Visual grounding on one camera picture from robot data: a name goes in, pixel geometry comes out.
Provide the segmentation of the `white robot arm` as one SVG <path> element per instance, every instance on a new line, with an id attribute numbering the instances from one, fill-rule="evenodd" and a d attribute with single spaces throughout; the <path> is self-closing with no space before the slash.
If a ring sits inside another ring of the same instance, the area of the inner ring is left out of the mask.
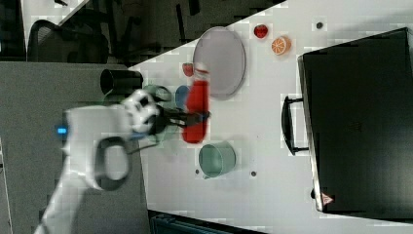
<path id="1" fill-rule="evenodd" d="M 56 189 L 33 234 L 71 234 L 74 218 L 90 190 L 114 191 L 129 178 L 127 143 L 155 135 L 166 126 L 193 129 L 198 143 L 210 117 L 208 94 L 192 89 L 186 108 L 164 108 L 171 100 L 164 87 L 137 89 L 118 103 L 88 105 L 65 111 L 68 134 Z"/>

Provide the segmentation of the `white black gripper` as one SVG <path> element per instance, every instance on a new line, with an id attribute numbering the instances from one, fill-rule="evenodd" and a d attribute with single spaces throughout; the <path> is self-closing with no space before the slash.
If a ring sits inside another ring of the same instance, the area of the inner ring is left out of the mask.
<path id="1" fill-rule="evenodd" d="M 169 118 L 171 125 L 180 128 L 195 126 L 209 118 L 208 113 L 186 113 L 179 108 L 163 108 L 160 102 L 167 101 L 170 101 L 170 91 L 166 88 L 135 90 L 122 101 L 131 120 L 131 129 L 153 136 L 166 128 L 164 117 Z"/>

